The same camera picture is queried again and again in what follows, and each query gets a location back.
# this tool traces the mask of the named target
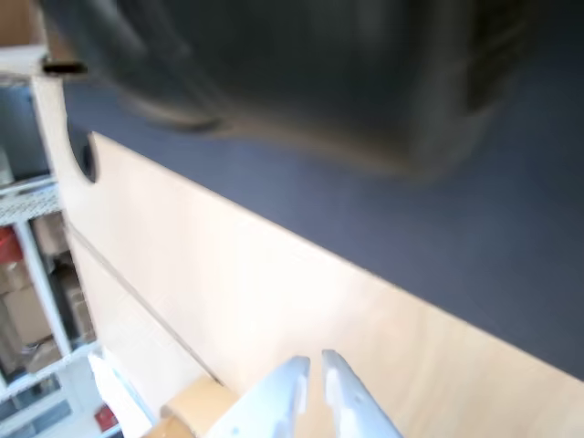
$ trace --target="cardboard box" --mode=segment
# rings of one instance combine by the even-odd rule
[[[163,420],[144,438],[205,436],[237,400],[225,386],[202,377],[162,407]]]
[[[0,47],[40,43],[35,8],[28,0],[0,2]]]
[[[32,221],[32,225],[41,253],[46,256],[57,256],[69,250],[61,213],[40,216]]]
[[[79,336],[87,343],[96,340],[88,304],[85,300],[85,295],[83,295],[83,289],[81,289],[81,284],[79,283],[75,269],[71,268],[59,272],[57,279],[65,292]]]
[[[0,265],[2,279],[5,281],[5,292],[14,292],[32,286],[25,261],[5,263]]]
[[[0,300],[0,363],[10,374],[22,364],[22,340],[16,332],[12,318],[4,302]]]
[[[162,419],[144,438],[193,438],[193,435],[183,422],[171,417]]]
[[[23,345],[52,336],[45,312],[33,287],[14,290],[2,297]]]
[[[38,347],[33,357],[26,364],[26,370],[30,373],[41,371],[51,363],[61,359],[57,343],[52,339]]]

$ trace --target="wooden board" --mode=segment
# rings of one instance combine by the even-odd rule
[[[99,343],[159,415],[164,403],[205,375],[203,369],[75,237],[68,241]]]
[[[322,349],[408,437],[584,435],[580,381],[97,134],[90,184],[58,83],[35,91],[68,220],[150,312],[239,393],[291,355],[313,360],[297,436],[334,436]]]

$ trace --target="dark gray surface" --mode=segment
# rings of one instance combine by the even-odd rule
[[[583,379],[584,5],[565,3],[481,149],[432,185],[162,129],[89,83],[68,114]]]
[[[0,87],[0,146],[16,180],[48,174],[30,87]]]

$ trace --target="red object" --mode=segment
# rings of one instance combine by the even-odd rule
[[[118,419],[107,404],[104,404],[103,407],[96,412],[95,420],[98,422],[99,428],[102,432],[106,432],[118,424]]]
[[[22,259],[22,249],[12,227],[0,227],[0,263],[14,263]]]

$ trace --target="plywood panel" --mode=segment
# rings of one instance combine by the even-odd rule
[[[58,85],[35,88],[75,233],[219,378],[241,393],[293,354],[313,359],[297,436],[333,436],[324,348],[406,436],[584,435],[580,381],[97,134],[86,182]]]
[[[164,403],[204,375],[203,369],[75,237],[68,240],[99,342],[158,415]]]

